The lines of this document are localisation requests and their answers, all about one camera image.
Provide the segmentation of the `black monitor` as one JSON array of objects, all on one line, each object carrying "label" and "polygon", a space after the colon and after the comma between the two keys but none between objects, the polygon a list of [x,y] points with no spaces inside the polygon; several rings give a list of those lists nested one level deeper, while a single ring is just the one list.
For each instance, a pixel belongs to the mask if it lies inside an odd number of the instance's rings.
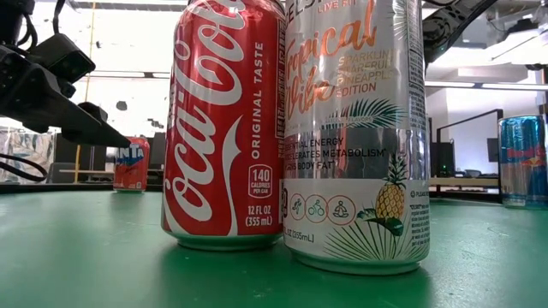
[{"label": "black monitor", "polygon": [[[79,170],[105,171],[106,166],[105,146],[80,145]],[[55,163],[69,163],[67,168],[74,169],[76,163],[77,144],[66,140],[60,133],[56,134]]]},{"label": "black monitor", "polygon": [[150,146],[149,168],[162,169],[165,161],[165,133],[155,133],[152,138],[147,140]]}]

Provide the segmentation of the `blue silver Red Bull can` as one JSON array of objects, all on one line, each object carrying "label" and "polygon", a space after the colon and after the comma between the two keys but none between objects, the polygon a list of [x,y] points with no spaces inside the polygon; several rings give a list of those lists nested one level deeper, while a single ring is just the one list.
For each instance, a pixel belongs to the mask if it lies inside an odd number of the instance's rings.
[{"label": "blue silver Red Bull can", "polygon": [[547,136],[541,115],[513,116],[498,122],[503,205],[548,210]]}]

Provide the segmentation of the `green table mat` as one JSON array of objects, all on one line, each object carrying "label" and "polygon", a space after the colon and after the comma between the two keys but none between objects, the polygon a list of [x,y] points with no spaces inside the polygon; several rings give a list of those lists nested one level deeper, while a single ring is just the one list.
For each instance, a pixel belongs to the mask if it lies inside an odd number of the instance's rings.
[{"label": "green table mat", "polygon": [[0,308],[548,308],[548,211],[434,200],[405,275],[340,275],[282,244],[177,245],[157,192],[0,195]]}]

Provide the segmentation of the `white Celsius energy can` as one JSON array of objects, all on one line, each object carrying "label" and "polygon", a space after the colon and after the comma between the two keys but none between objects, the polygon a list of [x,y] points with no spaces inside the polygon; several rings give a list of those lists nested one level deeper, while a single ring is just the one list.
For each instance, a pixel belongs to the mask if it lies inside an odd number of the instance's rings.
[{"label": "white Celsius energy can", "polygon": [[416,270],[430,248],[421,1],[285,8],[284,243],[322,270]]}]

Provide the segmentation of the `red Coca-Cola can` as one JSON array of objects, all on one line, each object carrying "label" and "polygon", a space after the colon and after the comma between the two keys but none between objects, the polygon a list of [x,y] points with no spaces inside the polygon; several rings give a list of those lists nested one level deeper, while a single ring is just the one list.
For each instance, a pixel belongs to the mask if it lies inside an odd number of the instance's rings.
[{"label": "red Coca-Cola can", "polygon": [[181,246],[281,237],[285,28],[279,0],[190,0],[176,24],[161,226]]}]

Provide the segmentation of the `black desktop computer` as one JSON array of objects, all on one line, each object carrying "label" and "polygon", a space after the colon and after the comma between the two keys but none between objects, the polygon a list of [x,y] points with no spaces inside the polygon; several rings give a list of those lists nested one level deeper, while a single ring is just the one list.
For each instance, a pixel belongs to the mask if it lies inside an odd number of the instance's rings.
[{"label": "black desktop computer", "polygon": [[450,142],[430,144],[431,177],[453,177],[455,175],[455,147]]}]

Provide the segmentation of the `grey patterned tarp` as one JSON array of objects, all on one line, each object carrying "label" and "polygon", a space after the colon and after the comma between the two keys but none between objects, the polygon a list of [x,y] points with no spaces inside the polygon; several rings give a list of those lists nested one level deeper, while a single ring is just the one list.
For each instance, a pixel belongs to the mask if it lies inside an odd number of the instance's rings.
[{"label": "grey patterned tarp", "polygon": [[[54,161],[55,141],[56,137],[52,133],[30,133],[12,127],[0,127],[0,154],[24,158],[45,169],[46,173]],[[0,157],[0,163],[7,163],[9,166],[30,175],[42,175],[33,166],[19,161]],[[24,179],[3,169],[0,169],[1,182],[35,183],[35,181]]]}]

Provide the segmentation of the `red Fanta strawberry can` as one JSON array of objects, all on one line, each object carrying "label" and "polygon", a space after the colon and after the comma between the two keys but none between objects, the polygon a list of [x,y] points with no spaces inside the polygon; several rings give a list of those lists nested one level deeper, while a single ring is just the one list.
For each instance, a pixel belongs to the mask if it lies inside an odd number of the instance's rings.
[{"label": "red Fanta strawberry can", "polygon": [[113,188],[142,193],[146,190],[150,146],[143,137],[130,137],[129,141],[128,147],[116,149]]}]

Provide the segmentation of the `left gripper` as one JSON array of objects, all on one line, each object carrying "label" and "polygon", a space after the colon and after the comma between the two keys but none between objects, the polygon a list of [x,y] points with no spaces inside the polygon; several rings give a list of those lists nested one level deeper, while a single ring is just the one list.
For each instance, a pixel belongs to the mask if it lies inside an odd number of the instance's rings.
[{"label": "left gripper", "polygon": [[58,127],[65,139],[78,144],[129,146],[128,138],[107,123],[106,111],[91,102],[72,102],[75,87],[47,81],[37,60],[29,51],[0,44],[0,117],[37,133]]}]

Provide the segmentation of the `black aluminium table frame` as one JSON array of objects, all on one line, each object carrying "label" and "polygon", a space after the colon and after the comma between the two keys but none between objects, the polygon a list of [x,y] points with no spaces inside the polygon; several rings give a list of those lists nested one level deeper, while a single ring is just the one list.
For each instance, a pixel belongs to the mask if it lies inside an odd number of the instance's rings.
[{"label": "black aluminium table frame", "polygon": [[46,193],[67,191],[112,191],[111,184],[19,184],[14,182],[0,183],[0,194],[13,193]]}]

